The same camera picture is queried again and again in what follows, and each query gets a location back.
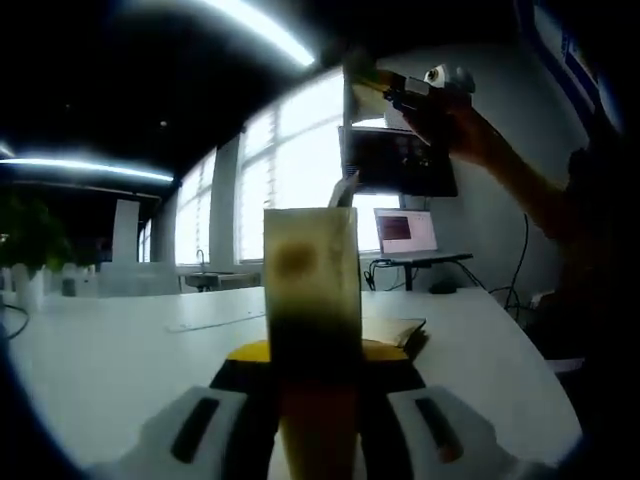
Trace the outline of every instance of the monitor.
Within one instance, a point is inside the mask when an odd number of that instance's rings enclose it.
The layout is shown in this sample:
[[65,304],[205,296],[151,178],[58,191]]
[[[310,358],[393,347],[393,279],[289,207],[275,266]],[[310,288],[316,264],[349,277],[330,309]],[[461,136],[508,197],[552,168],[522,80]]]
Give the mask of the monitor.
[[431,212],[376,208],[382,253],[427,252],[438,249]]

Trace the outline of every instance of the desk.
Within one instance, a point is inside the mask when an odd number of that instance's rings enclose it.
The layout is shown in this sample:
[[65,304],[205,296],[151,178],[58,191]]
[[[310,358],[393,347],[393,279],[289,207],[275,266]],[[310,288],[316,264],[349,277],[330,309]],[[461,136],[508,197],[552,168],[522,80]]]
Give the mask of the desk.
[[[11,342],[10,354],[36,410],[80,465],[129,450],[147,418],[190,386],[209,385],[231,350],[266,336],[261,318],[166,331],[171,322],[259,314],[260,287],[47,302]],[[579,438],[578,420],[555,376],[484,290],[363,292],[362,304],[365,317],[426,317],[431,340],[415,362],[425,382],[448,388],[485,416],[498,443],[514,455],[556,462]]]
[[452,254],[436,254],[432,257],[421,258],[416,260],[403,260],[400,258],[380,258],[373,260],[371,263],[376,268],[404,268],[404,289],[407,292],[413,290],[413,269],[414,268],[431,268],[438,263],[459,262],[460,260],[468,260],[473,258],[470,253],[452,253]]

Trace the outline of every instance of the fluorescent light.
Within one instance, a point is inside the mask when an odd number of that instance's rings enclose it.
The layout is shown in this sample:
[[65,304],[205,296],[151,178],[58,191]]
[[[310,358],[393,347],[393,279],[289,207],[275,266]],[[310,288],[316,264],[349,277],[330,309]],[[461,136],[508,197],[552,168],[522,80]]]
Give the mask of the fluorescent light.
[[204,1],[261,35],[303,67],[308,67],[314,62],[314,58],[309,51],[300,45],[289,32],[254,7],[240,0]]
[[0,143],[0,153],[4,153],[5,155],[7,155],[9,157],[15,157],[15,154],[9,148],[9,145],[7,145],[6,143]]
[[93,170],[98,172],[119,173],[122,175],[132,175],[134,177],[152,178],[162,182],[172,182],[173,177],[169,175],[159,175],[157,173],[143,172],[131,168],[111,167],[98,163],[78,162],[76,160],[46,160],[42,158],[11,158],[0,160],[0,164],[6,165],[39,165],[43,167],[69,168],[73,170]]

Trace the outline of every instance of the white panel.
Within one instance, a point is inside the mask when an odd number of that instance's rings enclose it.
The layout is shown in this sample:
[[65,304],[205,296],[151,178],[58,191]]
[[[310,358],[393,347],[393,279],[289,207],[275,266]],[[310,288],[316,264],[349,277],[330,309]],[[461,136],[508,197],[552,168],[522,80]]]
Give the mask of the white panel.
[[136,262],[139,210],[138,202],[118,200],[113,223],[113,262]]

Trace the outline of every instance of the sink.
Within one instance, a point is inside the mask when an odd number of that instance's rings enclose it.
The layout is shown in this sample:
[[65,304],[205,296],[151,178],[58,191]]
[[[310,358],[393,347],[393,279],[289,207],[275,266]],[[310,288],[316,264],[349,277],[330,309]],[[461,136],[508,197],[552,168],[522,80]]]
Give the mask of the sink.
[[199,292],[218,290],[220,287],[220,275],[217,273],[190,273],[184,276],[184,282],[190,287],[195,287]]

